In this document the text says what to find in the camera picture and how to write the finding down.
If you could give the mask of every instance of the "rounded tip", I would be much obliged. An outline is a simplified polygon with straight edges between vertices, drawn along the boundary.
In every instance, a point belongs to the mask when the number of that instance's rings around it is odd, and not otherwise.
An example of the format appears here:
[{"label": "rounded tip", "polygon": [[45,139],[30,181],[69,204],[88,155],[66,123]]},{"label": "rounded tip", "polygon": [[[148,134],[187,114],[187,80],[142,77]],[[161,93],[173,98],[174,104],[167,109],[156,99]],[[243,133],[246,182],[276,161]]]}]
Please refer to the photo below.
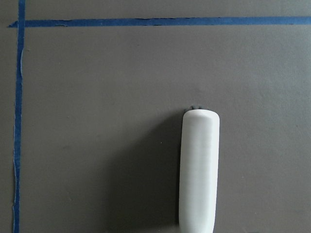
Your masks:
[{"label": "rounded tip", "polygon": [[203,117],[203,118],[219,120],[218,114],[211,111],[211,110],[193,109],[193,110],[187,111],[184,114],[184,118],[196,118],[196,117]]}]

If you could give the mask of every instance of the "blue painter's tape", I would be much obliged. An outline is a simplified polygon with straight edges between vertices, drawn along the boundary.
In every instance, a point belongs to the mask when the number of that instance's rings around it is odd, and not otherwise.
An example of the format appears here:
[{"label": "blue painter's tape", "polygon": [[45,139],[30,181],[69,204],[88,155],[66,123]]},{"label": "blue painter's tape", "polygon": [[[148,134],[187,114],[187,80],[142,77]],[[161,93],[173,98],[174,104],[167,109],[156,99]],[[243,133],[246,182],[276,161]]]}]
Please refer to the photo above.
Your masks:
[{"label": "blue painter's tape", "polygon": [[[199,17],[199,18],[113,18],[73,20],[27,20],[26,27],[109,27],[182,25],[306,25],[311,17]],[[9,25],[17,27],[17,22]]]},{"label": "blue painter's tape", "polygon": [[22,107],[22,58],[25,35],[25,0],[18,1],[17,22],[17,68],[15,90],[15,125],[14,125],[14,172],[15,199],[13,205],[13,233],[19,233],[19,177],[20,177],[20,138],[21,138],[21,107]]}]

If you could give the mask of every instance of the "white cylindrical object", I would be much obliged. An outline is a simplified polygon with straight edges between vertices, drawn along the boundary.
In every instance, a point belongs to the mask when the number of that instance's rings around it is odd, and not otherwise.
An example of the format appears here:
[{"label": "white cylindrical object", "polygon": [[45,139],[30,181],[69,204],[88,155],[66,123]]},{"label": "white cylindrical object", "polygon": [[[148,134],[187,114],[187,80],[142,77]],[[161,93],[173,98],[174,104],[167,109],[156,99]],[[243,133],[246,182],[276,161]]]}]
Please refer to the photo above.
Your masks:
[{"label": "white cylindrical object", "polygon": [[184,114],[179,184],[182,233],[213,233],[216,212],[219,116],[196,109]]}]

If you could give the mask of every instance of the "blue tape line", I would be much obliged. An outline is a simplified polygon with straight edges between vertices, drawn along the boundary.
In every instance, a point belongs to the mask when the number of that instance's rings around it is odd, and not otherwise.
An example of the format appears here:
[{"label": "blue tape line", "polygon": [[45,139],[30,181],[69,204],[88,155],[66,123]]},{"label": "blue tape line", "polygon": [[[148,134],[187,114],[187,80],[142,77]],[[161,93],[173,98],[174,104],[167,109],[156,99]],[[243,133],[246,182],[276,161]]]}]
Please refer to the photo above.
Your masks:
[{"label": "blue tape line", "polygon": [[15,199],[13,205],[13,233],[19,233],[19,177],[20,177],[20,138],[21,138],[21,107],[22,107],[22,58],[25,35],[25,0],[18,1],[17,22],[17,68],[15,92],[15,126],[14,126],[14,172]]},{"label": "blue tape line", "polygon": [[[178,25],[299,25],[311,24],[311,17],[200,17],[200,18],[111,18],[73,20],[27,20],[25,27],[104,27]],[[9,25],[17,27],[17,22]]]}]

